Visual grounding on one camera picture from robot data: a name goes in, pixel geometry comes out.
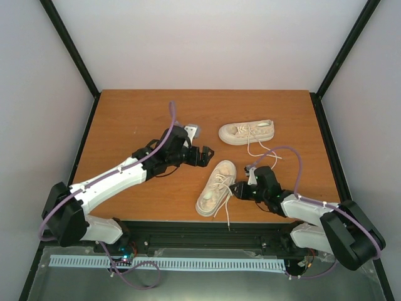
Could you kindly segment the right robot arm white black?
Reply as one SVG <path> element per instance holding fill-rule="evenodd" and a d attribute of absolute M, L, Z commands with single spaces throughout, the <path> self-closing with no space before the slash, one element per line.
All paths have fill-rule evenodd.
<path fill-rule="evenodd" d="M 324 203 L 282 189 L 268 166 L 245 170 L 248 180 L 232 184 L 232 194 L 263 203 L 271 213 L 299 220 L 289 232 L 294 246 L 331 254 L 353 271 L 378 258 L 385 248 L 383 236 L 356 202 Z"/>

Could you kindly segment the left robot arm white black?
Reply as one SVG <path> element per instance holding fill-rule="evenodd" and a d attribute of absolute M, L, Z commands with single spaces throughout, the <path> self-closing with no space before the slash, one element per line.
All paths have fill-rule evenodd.
<path fill-rule="evenodd" d="M 55 184 L 42 213 L 52 239 L 62 247 L 80 241 L 98 241 L 116 252 L 126 251 L 130 236 L 123 223 L 118 218 L 103 219 L 90 213 L 118 193 L 161 176 L 168 167 L 207 166 L 214 151 L 207 146 L 194 146 L 192 142 L 198 135 L 196 125 L 174 125 L 166 129 L 160 139 L 151 140 L 97 177 L 70 186 L 63 182 Z"/>

